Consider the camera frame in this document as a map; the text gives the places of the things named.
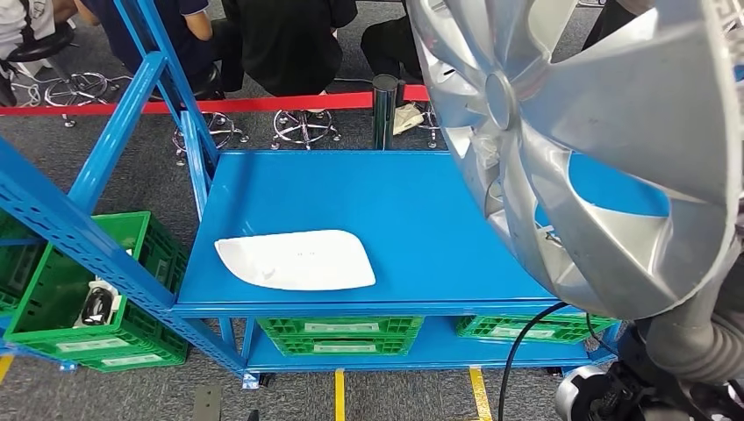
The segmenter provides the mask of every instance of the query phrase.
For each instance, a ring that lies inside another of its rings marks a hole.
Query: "red barrier tape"
[[[425,102],[429,100],[424,85],[406,85],[404,100]],[[223,99],[197,101],[201,112],[252,112],[279,110],[350,110],[372,107],[372,92],[308,96],[269,96],[265,98]],[[0,116],[108,116],[116,110],[115,103],[89,104],[68,107],[5,107]],[[143,114],[168,114],[163,102],[146,103]]]

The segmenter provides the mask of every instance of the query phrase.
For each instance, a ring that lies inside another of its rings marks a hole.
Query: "person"
[[[361,50],[375,75],[392,75],[401,78],[401,64],[417,82],[423,81],[416,43],[413,40],[408,8],[403,0],[405,15],[402,18],[371,25],[361,35]]]
[[[274,96],[318,95],[343,53],[334,32],[356,18],[355,0],[223,0],[240,28],[246,73]]]
[[[142,58],[113,0],[75,0],[75,4],[86,22],[103,27],[111,52],[134,74]],[[211,22],[207,5],[207,0],[155,0],[186,78],[202,81],[212,72],[213,62],[222,60],[222,89],[233,92],[240,89],[243,80],[242,71],[237,80],[226,72],[232,68],[228,61],[240,65],[238,30],[224,19]]]
[[[401,18],[374,24],[361,35],[361,51],[372,73],[401,78],[401,65],[417,83],[423,83],[416,41],[413,39],[408,8],[402,0],[404,15]],[[396,108],[393,134],[398,135],[424,123],[424,116],[414,103],[401,103]]]
[[[0,0],[0,104],[15,105],[6,60],[20,44],[54,34],[54,26],[77,13],[73,0]]]
[[[654,0],[607,0],[584,42],[583,50],[598,43],[654,7]]]

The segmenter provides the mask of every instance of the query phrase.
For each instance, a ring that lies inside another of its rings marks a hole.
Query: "gray carpet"
[[[340,31],[345,52],[340,77],[369,78],[371,73],[358,49],[368,25],[396,18],[399,4],[361,2],[359,17]],[[221,10],[215,6],[213,17]],[[575,54],[590,29],[597,10],[578,9],[559,45],[555,59]],[[100,29],[80,25],[80,48],[69,48],[59,57],[73,71],[92,70],[108,76],[123,75],[124,68],[111,57]],[[51,77],[47,72],[42,78]],[[331,91],[362,90],[363,84],[338,83]],[[246,79],[245,88],[231,97],[265,96]],[[268,148],[272,132],[270,113],[235,115],[252,141],[232,147]],[[318,148],[371,148],[370,111],[337,111],[342,141]],[[75,117],[77,127],[66,129],[59,118],[0,118],[0,133],[62,189],[67,190],[106,124],[104,117]],[[98,213],[151,210],[181,241],[190,245],[197,217],[186,168],[175,165],[168,116],[143,116],[124,151],[97,206]],[[427,132],[412,130],[395,139],[394,148],[426,148]],[[477,419],[468,371],[347,373],[347,419],[452,420]],[[484,370],[490,406],[497,407],[500,370]],[[518,369],[508,393],[507,419],[556,420],[553,393],[557,380],[541,369]],[[140,369],[104,375],[80,369],[59,373],[55,365],[34,359],[17,359],[0,385],[0,421],[6,420],[188,420],[198,385],[222,387],[223,420],[244,420],[259,409],[261,420],[305,421],[333,419],[333,374],[278,375],[269,389],[244,391],[225,370],[192,352],[181,367]]]

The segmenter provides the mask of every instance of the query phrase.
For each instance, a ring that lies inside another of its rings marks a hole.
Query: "silver wheel cover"
[[[646,318],[727,270],[742,175],[732,63],[744,42],[721,31],[732,0],[657,0],[592,48],[550,63],[575,5],[408,0],[437,119],[484,217],[561,300]],[[668,216],[582,199],[572,152],[655,186]],[[538,204],[555,235],[536,224]]]

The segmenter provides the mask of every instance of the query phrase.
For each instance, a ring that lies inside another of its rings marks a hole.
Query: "metal stanchion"
[[[372,137],[375,148],[384,150],[393,139],[397,95],[397,78],[377,75],[372,80]]]

